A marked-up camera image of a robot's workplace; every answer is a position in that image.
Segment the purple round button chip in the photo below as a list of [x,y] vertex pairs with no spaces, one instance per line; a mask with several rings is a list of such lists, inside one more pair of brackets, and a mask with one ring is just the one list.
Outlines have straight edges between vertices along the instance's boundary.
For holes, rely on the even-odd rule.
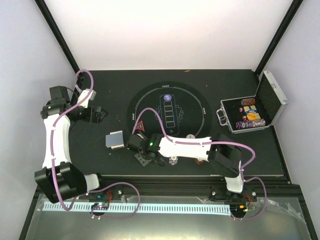
[[162,97],[161,97],[165,102],[169,102],[172,100],[172,95],[171,94],[164,94]]

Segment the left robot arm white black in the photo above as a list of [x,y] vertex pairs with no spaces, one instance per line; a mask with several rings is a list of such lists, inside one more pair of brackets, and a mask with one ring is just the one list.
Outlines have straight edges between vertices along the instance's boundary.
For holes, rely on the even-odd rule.
[[108,113],[100,106],[89,105],[96,96],[94,90],[83,90],[75,105],[71,105],[65,86],[51,87],[49,91],[51,99],[40,112],[46,130],[45,157],[42,169],[34,173],[34,180],[53,204],[87,192],[101,200],[108,188],[101,183],[100,174],[85,175],[72,164],[69,131],[71,122],[97,124]]

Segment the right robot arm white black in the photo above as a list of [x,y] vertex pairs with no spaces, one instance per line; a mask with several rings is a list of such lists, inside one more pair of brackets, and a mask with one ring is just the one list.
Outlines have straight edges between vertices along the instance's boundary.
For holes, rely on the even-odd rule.
[[246,195],[241,169],[243,146],[222,134],[204,138],[179,138],[163,134],[145,138],[132,134],[126,147],[148,161],[176,157],[207,162],[215,175],[224,177],[230,200],[238,202]]

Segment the red triangular marker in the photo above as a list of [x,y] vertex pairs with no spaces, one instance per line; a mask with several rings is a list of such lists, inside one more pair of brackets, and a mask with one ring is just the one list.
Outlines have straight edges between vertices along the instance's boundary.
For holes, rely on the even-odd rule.
[[142,131],[142,132],[145,131],[144,123],[143,123],[142,120],[140,120],[140,121],[136,124],[135,130]]

